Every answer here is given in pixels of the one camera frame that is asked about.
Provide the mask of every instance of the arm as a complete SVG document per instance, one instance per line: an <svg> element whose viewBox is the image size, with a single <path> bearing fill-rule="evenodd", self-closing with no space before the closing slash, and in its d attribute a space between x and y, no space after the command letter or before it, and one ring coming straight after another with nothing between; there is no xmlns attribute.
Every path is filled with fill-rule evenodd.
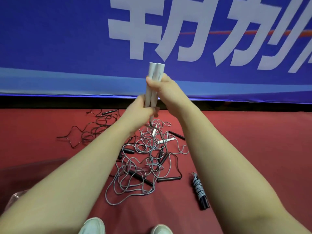
<svg viewBox="0 0 312 234"><path fill-rule="evenodd" d="M225 233L310 233L273 188L168 76L147 79L178 118L193 162Z"/></svg>
<svg viewBox="0 0 312 234"><path fill-rule="evenodd" d="M37 183L0 217L1 233L78 233L128 137L155 113L139 96L87 147Z"/></svg>

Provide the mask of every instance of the jump rope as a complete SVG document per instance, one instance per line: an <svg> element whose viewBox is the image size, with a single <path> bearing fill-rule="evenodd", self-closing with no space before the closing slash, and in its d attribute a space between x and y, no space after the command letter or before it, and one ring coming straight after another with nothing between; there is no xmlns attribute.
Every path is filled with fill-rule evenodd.
<svg viewBox="0 0 312 234"><path fill-rule="evenodd" d="M70 146L74 149L79 144L86 144L93 141L98 135L115 123L120 117L119 110L112 110L108 112L94 113L92 110L86 113L87 115L95 116L95 121L88 123L83 129L74 125L70 129L66 136L59 136L58 139L66 139ZM170 122L164 122L160 119L153 119L149 124L146 123L143 129L139 129L140 135L134 134L122 147L115 167L117 171L113 177L113 180L108 185L105 191L105 199L110 205L118 205L131 196L144 196L149 195L155 191L156 183L165 181L180 180L182 173L178 167L179 154L188 154L186 151L186 145L179 145L179 141L176 137L182 138L171 131L163 132L162 129L170 127ZM81 132L80 141L73 145L68 138L71 132L77 129ZM171 140L175 140L179 152L170 152L167 148L168 143ZM129 154L142 154L146 157L139 161L137 157L131 157ZM169 169L165 172L164 162L169 160ZM180 176L169 177L171 168L175 166ZM123 195L129 193L119 202L113 203L109 200L107 192L113 188L116 195ZM207 197L203 190L200 180L196 173L193 173L193 188L197 193L199 204L201 209L209 208Z"/></svg>

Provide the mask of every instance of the hand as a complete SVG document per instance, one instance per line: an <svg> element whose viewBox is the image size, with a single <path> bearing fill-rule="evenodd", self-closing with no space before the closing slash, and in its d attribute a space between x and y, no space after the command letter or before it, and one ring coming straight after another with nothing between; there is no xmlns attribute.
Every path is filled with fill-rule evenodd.
<svg viewBox="0 0 312 234"><path fill-rule="evenodd" d="M165 73L160 82L152 80L150 77L146 77L147 85L158 93L159 98L164 104L166 104L170 114L179 118L182 110L184 110L192 102L180 89L178 84L170 79Z"/></svg>
<svg viewBox="0 0 312 234"><path fill-rule="evenodd" d="M123 121L130 126L130 132L135 133L142 125L144 125L149 117L154 115L158 117L159 107L145 108L145 95L139 95L125 110L120 121Z"/></svg>

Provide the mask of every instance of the white jump rope handle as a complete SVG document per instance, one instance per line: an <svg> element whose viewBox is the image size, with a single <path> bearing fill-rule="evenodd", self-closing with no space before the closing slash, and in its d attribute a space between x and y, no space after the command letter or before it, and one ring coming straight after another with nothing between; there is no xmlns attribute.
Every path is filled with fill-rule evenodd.
<svg viewBox="0 0 312 234"><path fill-rule="evenodd" d="M161 81L164 69L165 69L165 64L157 63L152 80ZM153 90L152 97L151 97L151 107L156 107L157 100L158 100L157 92Z"/></svg>
<svg viewBox="0 0 312 234"><path fill-rule="evenodd" d="M151 79L153 78L155 67L156 67L156 63L150 62L149 78ZM146 92L145 92L145 107L146 108L150 106L151 98L152 98L152 90L148 85L146 85Z"/></svg>

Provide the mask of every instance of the blue banner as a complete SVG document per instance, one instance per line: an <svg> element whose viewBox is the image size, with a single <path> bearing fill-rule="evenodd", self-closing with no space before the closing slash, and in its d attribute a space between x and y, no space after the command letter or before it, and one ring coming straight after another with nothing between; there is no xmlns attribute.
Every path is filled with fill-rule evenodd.
<svg viewBox="0 0 312 234"><path fill-rule="evenodd" d="M312 0L1 0L0 93L312 103Z"/></svg>

